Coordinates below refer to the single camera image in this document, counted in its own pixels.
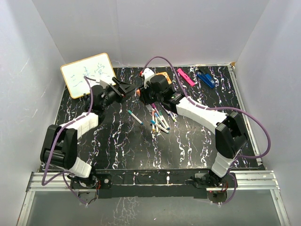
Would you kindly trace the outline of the orange highlighter marker body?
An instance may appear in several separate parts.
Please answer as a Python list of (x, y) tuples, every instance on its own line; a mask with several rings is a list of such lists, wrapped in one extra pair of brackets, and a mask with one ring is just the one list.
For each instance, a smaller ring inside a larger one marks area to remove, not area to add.
[(137, 94), (137, 96), (139, 96), (139, 97), (141, 96), (141, 91), (140, 91), (140, 89), (137, 89), (137, 90), (136, 90), (136, 94)]

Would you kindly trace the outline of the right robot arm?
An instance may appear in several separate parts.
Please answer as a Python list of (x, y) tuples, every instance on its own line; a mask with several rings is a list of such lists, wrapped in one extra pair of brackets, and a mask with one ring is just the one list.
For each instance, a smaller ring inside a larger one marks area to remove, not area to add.
[(183, 92), (176, 91), (164, 75), (143, 72), (141, 77), (143, 85), (138, 93), (145, 105), (158, 102), (166, 110), (201, 124), (215, 135), (217, 156), (210, 169), (209, 179), (212, 185), (222, 186), (238, 151), (248, 141), (247, 130), (240, 115), (237, 112), (226, 114), (209, 110), (206, 106), (199, 105)]

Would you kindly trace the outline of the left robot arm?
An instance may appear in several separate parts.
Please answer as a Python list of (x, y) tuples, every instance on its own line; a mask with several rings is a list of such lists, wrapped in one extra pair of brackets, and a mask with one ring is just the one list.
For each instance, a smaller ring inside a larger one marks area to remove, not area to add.
[(64, 173), (70, 173), (80, 178), (81, 183), (92, 188), (97, 183), (96, 174), (92, 173), (92, 166), (78, 157), (78, 139), (85, 133), (96, 128), (105, 118), (105, 110), (112, 103), (123, 103), (131, 97), (135, 91), (135, 85), (122, 82), (117, 78), (112, 78), (115, 84), (90, 85), (94, 79), (84, 77), (90, 89), (90, 103), (86, 111), (73, 120), (62, 125), (50, 125), (47, 129), (40, 160), (45, 164), (42, 184), (46, 185), (46, 175), (49, 166), (58, 167)]

